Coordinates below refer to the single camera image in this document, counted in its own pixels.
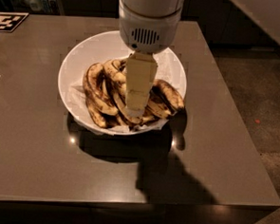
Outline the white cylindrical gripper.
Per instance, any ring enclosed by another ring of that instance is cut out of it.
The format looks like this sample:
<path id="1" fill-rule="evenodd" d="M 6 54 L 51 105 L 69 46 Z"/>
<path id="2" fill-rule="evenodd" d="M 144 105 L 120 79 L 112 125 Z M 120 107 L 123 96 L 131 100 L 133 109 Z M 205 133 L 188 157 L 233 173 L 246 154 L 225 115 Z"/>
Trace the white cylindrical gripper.
<path id="1" fill-rule="evenodd" d="M 150 97 L 158 63 L 150 54 L 169 47 L 176 35 L 183 3 L 179 0 L 120 0 L 120 36 L 135 51 L 127 58 L 127 114 L 140 117 Z"/>

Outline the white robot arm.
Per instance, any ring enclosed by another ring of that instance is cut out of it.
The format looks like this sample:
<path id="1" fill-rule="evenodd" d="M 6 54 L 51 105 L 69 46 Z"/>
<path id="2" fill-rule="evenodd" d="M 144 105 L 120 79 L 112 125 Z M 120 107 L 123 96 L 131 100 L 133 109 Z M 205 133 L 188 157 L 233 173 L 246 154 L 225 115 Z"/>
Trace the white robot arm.
<path id="1" fill-rule="evenodd" d="M 120 36 L 133 50 L 126 61 L 126 112 L 143 114 L 157 73 L 154 55 L 176 35 L 184 0 L 120 0 Z"/>

